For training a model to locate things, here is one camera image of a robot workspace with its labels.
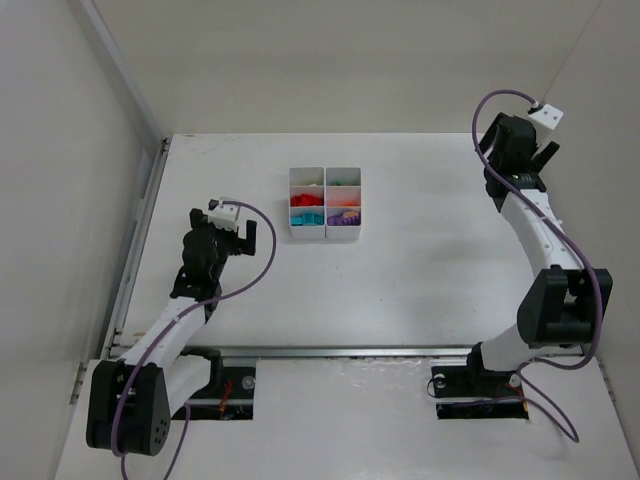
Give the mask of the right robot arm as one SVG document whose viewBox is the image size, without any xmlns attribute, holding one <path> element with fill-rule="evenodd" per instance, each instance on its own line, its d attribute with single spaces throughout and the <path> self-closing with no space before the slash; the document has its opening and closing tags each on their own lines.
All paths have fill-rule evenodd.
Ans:
<svg viewBox="0 0 640 480">
<path fill-rule="evenodd" d="M 512 375 L 556 348 L 595 350 L 613 287 L 605 269 L 588 265 L 554 215 L 540 172 L 559 146 L 538 145 L 531 118 L 498 114 L 477 144 L 485 188 L 512 227 L 530 263 L 533 283 L 515 324 L 476 344 L 467 357 L 475 385 Z"/>
</svg>

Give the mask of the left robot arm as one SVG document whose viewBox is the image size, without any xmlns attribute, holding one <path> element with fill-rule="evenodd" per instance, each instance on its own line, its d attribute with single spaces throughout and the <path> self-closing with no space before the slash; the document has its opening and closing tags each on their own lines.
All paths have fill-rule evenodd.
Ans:
<svg viewBox="0 0 640 480">
<path fill-rule="evenodd" d="M 207 210 L 190 212 L 182 264 L 164 311 L 133 347 L 115 360 L 100 361 L 93 370 L 86 423 L 89 447 L 117 456 L 157 455 L 172 417 L 220 371 L 215 354 L 187 344 L 226 297 L 221 276 L 227 260 L 256 252 L 256 222 L 238 224 L 244 206 L 213 200 Z"/>
</svg>

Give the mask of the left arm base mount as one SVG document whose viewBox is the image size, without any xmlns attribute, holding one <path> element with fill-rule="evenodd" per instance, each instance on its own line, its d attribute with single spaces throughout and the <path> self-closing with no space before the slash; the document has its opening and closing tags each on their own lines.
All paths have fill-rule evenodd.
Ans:
<svg viewBox="0 0 640 480">
<path fill-rule="evenodd" d="M 191 421 L 245 421 L 254 416 L 256 367 L 230 366 L 189 400 Z"/>
</svg>

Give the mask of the orange round lego piece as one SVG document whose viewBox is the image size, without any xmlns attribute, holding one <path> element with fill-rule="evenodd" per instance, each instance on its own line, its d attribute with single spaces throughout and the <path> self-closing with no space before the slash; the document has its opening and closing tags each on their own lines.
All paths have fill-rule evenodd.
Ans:
<svg viewBox="0 0 640 480">
<path fill-rule="evenodd" d="M 359 207 L 361 205 L 358 198 L 332 198 L 327 201 L 328 207 Z"/>
</svg>

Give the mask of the purple curved lego brick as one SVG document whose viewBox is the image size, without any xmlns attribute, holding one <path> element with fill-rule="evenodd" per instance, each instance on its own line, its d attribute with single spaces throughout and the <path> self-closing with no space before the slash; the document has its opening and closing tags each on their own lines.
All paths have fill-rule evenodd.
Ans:
<svg viewBox="0 0 640 480">
<path fill-rule="evenodd" d="M 342 214 L 342 217 L 344 220 L 352 222 L 360 219 L 360 213 L 355 210 L 350 210 L 350 211 L 344 212 Z"/>
</svg>

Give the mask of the red rounded lego brick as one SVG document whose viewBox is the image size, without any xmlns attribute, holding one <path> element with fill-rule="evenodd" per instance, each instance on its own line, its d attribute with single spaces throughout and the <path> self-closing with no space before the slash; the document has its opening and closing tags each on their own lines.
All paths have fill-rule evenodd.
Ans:
<svg viewBox="0 0 640 480">
<path fill-rule="evenodd" d="M 309 199 L 309 196 L 307 194 L 300 194 L 300 195 L 296 195 L 293 196 L 290 199 L 290 206 L 291 207 L 304 207 L 304 206 L 308 206 L 309 204 L 307 203 Z"/>
</svg>

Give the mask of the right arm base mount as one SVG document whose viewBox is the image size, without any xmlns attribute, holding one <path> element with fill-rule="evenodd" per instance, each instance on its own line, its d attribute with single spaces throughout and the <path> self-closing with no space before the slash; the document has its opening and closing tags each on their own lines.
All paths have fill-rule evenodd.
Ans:
<svg viewBox="0 0 640 480">
<path fill-rule="evenodd" d="M 515 371 L 472 372 L 466 365 L 431 366 L 431 395 L 439 420 L 528 420 Z"/>
</svg>

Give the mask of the red round lego piece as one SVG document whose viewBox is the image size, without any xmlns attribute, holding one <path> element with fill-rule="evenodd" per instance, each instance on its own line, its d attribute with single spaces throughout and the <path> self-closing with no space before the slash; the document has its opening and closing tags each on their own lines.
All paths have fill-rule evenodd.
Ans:
<svg viewBox="0 0 640 480">
<path fill-rule="evenodd" d="M 311 196 L 308 199 L 307 203 L 310 206 L 323 206 L 324 205 L 324 200 L 322 198 L 320 198 L 320 197 Z"/>
</svg>

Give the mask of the teal rounded lego brick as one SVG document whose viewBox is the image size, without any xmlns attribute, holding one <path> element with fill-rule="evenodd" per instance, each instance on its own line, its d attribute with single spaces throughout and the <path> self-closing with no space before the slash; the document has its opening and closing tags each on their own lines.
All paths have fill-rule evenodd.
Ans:
<svg viewBox="0 0 640 480">
<path fill-rule="evenodd" d="M 302 216 L 305 226 L 323 226 L 324 216 L 321 213 L 305 212 Z"/>
</svg>

